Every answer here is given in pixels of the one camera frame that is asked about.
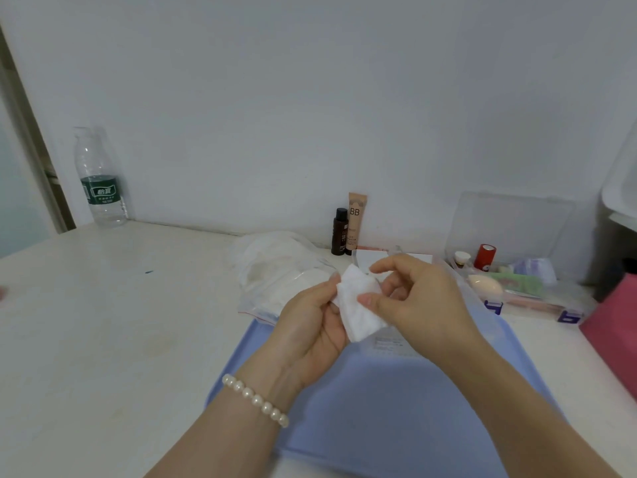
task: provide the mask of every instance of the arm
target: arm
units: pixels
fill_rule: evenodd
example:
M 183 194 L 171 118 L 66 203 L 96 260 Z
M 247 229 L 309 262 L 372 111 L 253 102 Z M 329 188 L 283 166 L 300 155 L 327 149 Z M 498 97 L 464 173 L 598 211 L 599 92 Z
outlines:
M 384 295 L 364 294 L 359 302 L 451 378 L 487 428 L 509 476 L 618 477 L 482 337 L 443 268 L 398 255 L 370 270 L 394 272 L 382 284 Z
M 284 413 L 347 343 L 338 308 L 329 304 L 338 281 L 337 275 L 290 300 L 267 342 L 236 372 Z M 259 477 L 279 429 L 260 408 L 224 387 L 146 478 Z

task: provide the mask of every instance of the white cotton pad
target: white cotton pad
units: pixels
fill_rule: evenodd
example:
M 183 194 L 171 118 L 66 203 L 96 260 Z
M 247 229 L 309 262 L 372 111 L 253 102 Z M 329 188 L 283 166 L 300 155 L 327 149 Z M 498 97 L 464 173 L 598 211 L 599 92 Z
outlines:
M 381 293 L 380 284 L 370 275 L 365 275 L 356 265 L 349 265 L 336 285 L 338 294 L 333 302 L 341 311 L 341 320 L 350 342 L 358 342 L 387 327 L 383 319 L 363 307 L 356 297 L 364 293 Z

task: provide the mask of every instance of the black bottle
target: black bottle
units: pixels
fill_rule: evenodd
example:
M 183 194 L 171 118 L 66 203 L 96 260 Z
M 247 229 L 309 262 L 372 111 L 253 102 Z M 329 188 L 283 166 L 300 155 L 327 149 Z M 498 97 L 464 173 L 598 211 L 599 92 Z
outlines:
M 338 208 L 334 218 L 334 230 L 332 233 L 332 255 L 345 253 L 347 243 L 347 208 Z

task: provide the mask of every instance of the fingernail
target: fingernail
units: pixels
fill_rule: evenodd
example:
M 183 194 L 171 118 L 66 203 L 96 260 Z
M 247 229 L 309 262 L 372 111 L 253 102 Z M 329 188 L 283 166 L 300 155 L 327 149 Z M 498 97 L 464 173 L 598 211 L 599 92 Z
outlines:
M 358 301 L 362 306 L 369 307 L 371 305 L 371 296 L 370 295 L 359 295 Z

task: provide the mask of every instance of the right hand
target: right hand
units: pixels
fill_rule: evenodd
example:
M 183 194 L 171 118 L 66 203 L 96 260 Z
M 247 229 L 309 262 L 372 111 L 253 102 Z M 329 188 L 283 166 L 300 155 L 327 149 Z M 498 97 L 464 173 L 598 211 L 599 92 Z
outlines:
M 396 327 L 434 364 L 440 366 L 449 356 L 483 341 L 456 281 L 444 268 L 400 254 L 377 261 L 370 271 L 393 273 L 381 283 L 382 295 L 359 295 L 359 303 Z

